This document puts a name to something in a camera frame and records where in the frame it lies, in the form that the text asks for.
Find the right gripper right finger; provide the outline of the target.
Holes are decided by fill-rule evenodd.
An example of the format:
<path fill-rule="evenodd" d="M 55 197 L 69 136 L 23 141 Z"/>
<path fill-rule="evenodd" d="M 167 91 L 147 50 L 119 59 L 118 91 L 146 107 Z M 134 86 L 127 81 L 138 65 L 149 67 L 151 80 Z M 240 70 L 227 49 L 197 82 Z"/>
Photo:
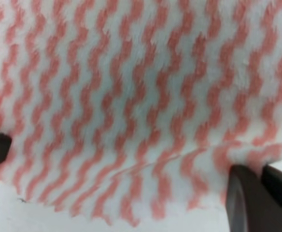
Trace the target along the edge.
<path fill-rule="evenodd" d="M 266 165 L 257 176 L 246 166 L 233 165 L 226 213 L 232 232 L 282 232 L 282 171 Z"/>

